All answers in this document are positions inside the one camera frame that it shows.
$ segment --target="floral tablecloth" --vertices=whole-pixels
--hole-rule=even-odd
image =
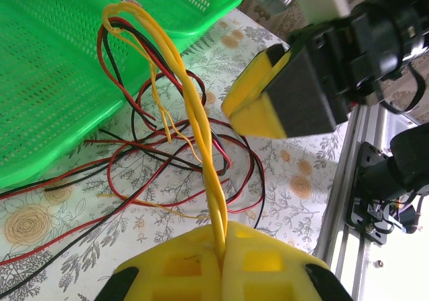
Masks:
[[[232,82],[259,51],[279,42],[273,34],[234,10],[184,53],[187,67],[206,83],[206,111],[209,116],[225,120],[220,104]],[[173,117],[177,120],[184,118],[183,101],[171,85],[162,81],[159,91]],[[144,99],[144,106],[157,113],[149,95]],[[216,126],[213,128],[232,134]],[[346,128],[342,125],[333,134],[283,141],[249,139],[266,172],[267,197],[258,226],[260,231],[308,253],[313,251]],[[131,139],[130,108],[124,108],[105,129]],[[139,122],[137,132],[139,135],[146,132]],[[108,138],[102,133],[92,137]],[[222,177],[222,180],[227,180],[224,183],[225,194],[230,196],[244,180],[249,159],[247,152],[233,143],[225,141],[224,144],[233,161],[233,168]],[[164,149],[173,152],[175,145],[178,145],[177,141]],[[108,157],[116,148],[83,143],[44,177]],[[190,152],[183,155],[192,159]],[[215,156],[215,162],[221,165],[219,155]],[[141,153],[124,158],[114,166],[115,186],[123,194],[131,194],[151,177],[159,165],[159,162]],[[175,202],[202,188],[200,174],[168,168],[140,199]],[[246,207],[257,201],[260,195],[261,184],[256,172],[232,208]],[[61,190],[45,192],[40,189],[3,200],[0,202],[0,257],[6,260],[31,251],[76,226],[111,212],[119,202],[111,195],[105,173]],[[205,198],[201,196],[175,210],[187,215],[206,215]],[[258,213],[259,207],[230,217],[253,226]],[[10,294],[6,300],[94,300],[121,262],[207,222],[185,219],[157,208],[130,206],[64,253],[34,281]],[[73,237],[77,234],[32,257],[1,266],[0,290],[12,287],[30,275]]]

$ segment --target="twisted yellow wires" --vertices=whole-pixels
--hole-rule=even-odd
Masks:
[[[196,88],[186,73],[185,65],[179,52],[165,31],[148,12],[132,3],[122,2],[119,4],[110,4],[103,10],[102,20],[104,27],[114,36],[117,36],[121,40],[124,40],[124,42],[127,42],[125,41],[125,38],[121,36],[123,30],[113,28],[109,22],[109,16],[119,15],[122,11],[132,14],[134,18],[146,29],[146,31],[149,32],[156,41],[156,44],[166,59],[168,66],[182,83],[186,114],[188,115],[196,145],[202,157],[202,170],[204,184],[206,187],[208,209],[210,212],[210,219],[215,239],[215,251],[217,253],[219,265],[222,266],[225,255],[225,237],[227,234],[228,215],[223,189],[219,182],[215,167],[213,166],[212,136],[208,118],[200,102]],[[128,42],[133,45],[136,50],[141,50],[141,48],[131,41],[128,40]],[[139,53],[145,58],[149,58],[144,50]],[[153,62],[151,63],[151,61],[149,61],[149,63],[152,69],[152,65],[155,64],[153,64]],[[153,76],[154,73],[151,72],[152,83],[154,83]]]

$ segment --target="green plastic basket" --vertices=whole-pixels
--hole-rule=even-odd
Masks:
[[[0,188],[40,176],[122,107],[97,61],[101,11],[119,0],[2,0]],[[241,0],[134,0],[179,51]],[[124,83],[136,93],[147,64],[111,39]]]

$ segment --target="metal bracket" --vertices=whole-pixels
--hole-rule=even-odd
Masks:
[[[391,227],[389,223],[383,220],[389,219],[389,206],[387,205],[382,210],[380,205],[368,195],[360,179],[366,168],[387,158],[387,155],[370,143],[361,144],[346,218],[346,224],[350,228],[380,245],[386,244],[387,235],[380,233],[376,228],[388,230]]]

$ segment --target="yellow wire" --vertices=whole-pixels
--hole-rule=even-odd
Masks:
[[[177,129],[176,125],[174,124],[174,121],[173,121],[173,118],[172,118],[171,114],[161,104],[160,98],[159,98],[159,95],[158,95],[158,91],[157,91],[157,88],[156,88],[156,65],[152,61],[152,59],[149,57],[149,55],[147,55],[147,52],[144,50],[144,48],[141,45],[140,41],[135,37],[134,34],[130,33],[131,36],[135,39],[135,41],[140,45],[141,48],[139,48],[137,45],[135,45],[129,39],[124,38],[123,36],[121,36],[119,34],[116,34],[116,33],[113,33],[113,32],[112,32],[112,34],[115,37],[117,37],[120,40],[122,40],[123,42],[125,42],[125,43],[131,45],[133,48],[135,48],[140,53],[140,55],[142,55],[149,62],[149,67],[150,67],[150,71],[151,71],[152,95],[153,95],[153,97],[155,99],[155,102],[158,105],[158,108],[160,110],[160,113],[161,113],[161,116],[162,116],[162,122],[164,124],[164,129],[166,130],[166,135],[167,135],[168,141],[171,142],[171,135],[170,135],[170,129],[169,129],[167,121],[166,121],[166,116],[170,120],[170,123],[171,123],[171,126],[172,126],[174,132],[176,132],[181,138],[183,138],[183,140],[185,140],[188,143],[188,145],[189,145],[189,147],[190,147],[190,149],[191,149],[192,154],[194,155],[194,157],[200,163],[202,163],[201,159],[198,157],[198,155],[195,152],[195,149],[194,149],[194,146],[192,145],[192,142],[183,133],[181,133]]]
[[[118,15],[121,11],[131,13],[135,19],[152,35],[159,46],[168,66],[182,82],[184,91],[184,102],[189,122],[194,132],[197,147],[202,156],[202,169],[210,219],[214,231],[214,242],[220,266],[223,264],[225,255],[225,237],[227,234],[227,206],[221,183],[216,174],[212,161],[212,139],[208,118],[201,105],[198,93],[186,73],[184,63],[171,39],[158,23],[142,8],[122,2],[111,4],[103,11],[103,25],[112,34],[119,35],[122,31],[113,28],[109,22],[110,15]]]
[[[115,194],[99,194],[98,197],[117,197],[117,196]],[[175,210],[172,210],[172,209],[170,209],[168,207],[164,207],[162,205],[154,204],[152,202],[146,202],[144,200],[136,199],[134,201],[135,202],[140,202],[140,203],[143,203],[143,204],[146,204],[146,205],[150,205],[152,207],[158,207],[158,208],[162,208],[164,210],[168,210],[169,212],[171,212],[173,214],[176,214],[178,216],[184,217],[186,219],[207,219],[207,218],[209,218],[209,216],[189,216],[189,215],[185,215],[185,214],[182,214],[180,212],[176,212]]]

